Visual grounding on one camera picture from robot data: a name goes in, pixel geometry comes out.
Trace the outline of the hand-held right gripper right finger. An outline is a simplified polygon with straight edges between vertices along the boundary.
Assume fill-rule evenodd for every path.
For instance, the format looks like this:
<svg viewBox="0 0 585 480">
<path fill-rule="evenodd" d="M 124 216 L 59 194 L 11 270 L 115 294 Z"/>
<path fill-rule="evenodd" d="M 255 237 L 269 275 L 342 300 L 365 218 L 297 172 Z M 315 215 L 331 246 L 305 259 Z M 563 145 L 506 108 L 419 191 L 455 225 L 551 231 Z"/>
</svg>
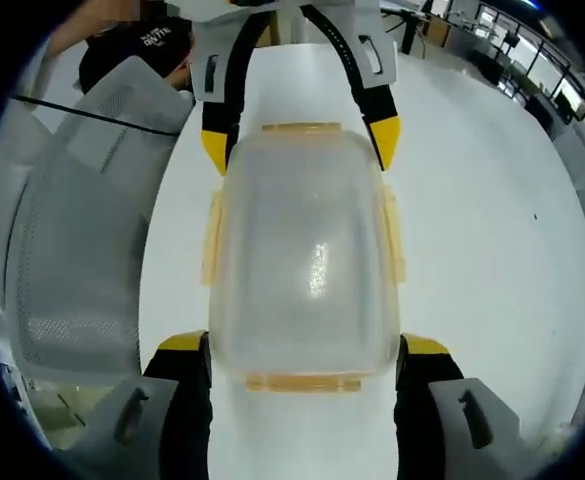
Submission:
<svg viewBox="0 0 585 480">
<path fill-rule="evenodd" d="M 395 387 L 399 479 L 528 476 L 518 416 L 441 343 L 403 334 Z"/>
</svg>

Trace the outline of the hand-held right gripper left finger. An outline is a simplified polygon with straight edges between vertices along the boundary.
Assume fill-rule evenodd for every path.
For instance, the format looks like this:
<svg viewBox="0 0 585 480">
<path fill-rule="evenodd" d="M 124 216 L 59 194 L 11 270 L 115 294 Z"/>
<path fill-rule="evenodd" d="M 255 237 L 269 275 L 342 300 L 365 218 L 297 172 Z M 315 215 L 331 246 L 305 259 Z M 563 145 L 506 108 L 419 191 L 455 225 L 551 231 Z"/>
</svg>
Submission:
<svg viewBox="0 0 585 480">
<path fill-rule="evenodd" d="M 207 479 L 211 386 L 208 332 L 174 335 L 97 403 L 59 458 L 77 479 Z"/>
</svg>

